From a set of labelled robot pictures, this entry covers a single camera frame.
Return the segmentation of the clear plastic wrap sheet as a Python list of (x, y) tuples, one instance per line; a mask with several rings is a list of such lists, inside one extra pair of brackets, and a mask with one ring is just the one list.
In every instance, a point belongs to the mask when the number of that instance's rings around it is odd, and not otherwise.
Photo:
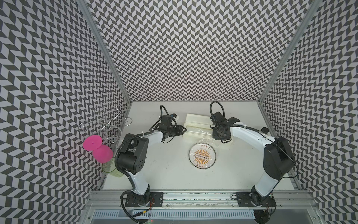
[(217, 160), (215, 147), (220, 143), (212, 137), (212, 131), (189, 127), (183, 138), (192, 143), (188, 151), (190, 163), (198, 169), (209, 169)]

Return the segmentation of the white plastic wrap dispenser box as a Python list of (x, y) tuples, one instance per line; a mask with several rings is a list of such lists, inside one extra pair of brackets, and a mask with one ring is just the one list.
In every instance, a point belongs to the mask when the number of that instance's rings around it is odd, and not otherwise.
[(184, 123), (186, 129), (183, 134), (184, 138), (212, 139), (213, 130), (211, 128), (212, 121), (208, 116), (188, 113)]

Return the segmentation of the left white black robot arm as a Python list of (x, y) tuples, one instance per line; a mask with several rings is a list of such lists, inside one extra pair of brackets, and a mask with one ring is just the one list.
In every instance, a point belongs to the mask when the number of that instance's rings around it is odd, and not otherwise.
[(139, 206), (146, 206), (151, 201), (149, 183), (140, 177), (144, 167), (148, 148), (157, 143), (164, 143), (168, 137), (182, 136), (186, 128), (177, 124), (177, 114), (161, 115), (147, 132), (127, 134), (118, 147), (114, 164), (131, 183), (129, 198)]

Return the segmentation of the round patterned ceramic plate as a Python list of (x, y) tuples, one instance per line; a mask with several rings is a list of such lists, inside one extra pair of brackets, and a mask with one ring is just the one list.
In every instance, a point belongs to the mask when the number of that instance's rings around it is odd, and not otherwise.
[(197, 143), (188, 152), (189, 161), (198, 169), (211, 168), (216, 162), (216, 152), (207, 143)]

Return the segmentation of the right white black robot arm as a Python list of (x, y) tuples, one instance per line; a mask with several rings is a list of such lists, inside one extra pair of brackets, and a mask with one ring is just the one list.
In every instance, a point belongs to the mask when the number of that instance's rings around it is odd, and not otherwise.
[(224, 142), (236, 137), (263, 154), (264, 173), (259, 182), (252, 187), (249, 197), (253, 206), (265, 205), (273, 189), (296, 166), (289, 141), (284, 137), (274, 138), (264, 135), (259, 130), (246, 126), (237, 118), (226, 119), (219, 112), (212, 113), (210, 120), (213, 123), (215, 140)]

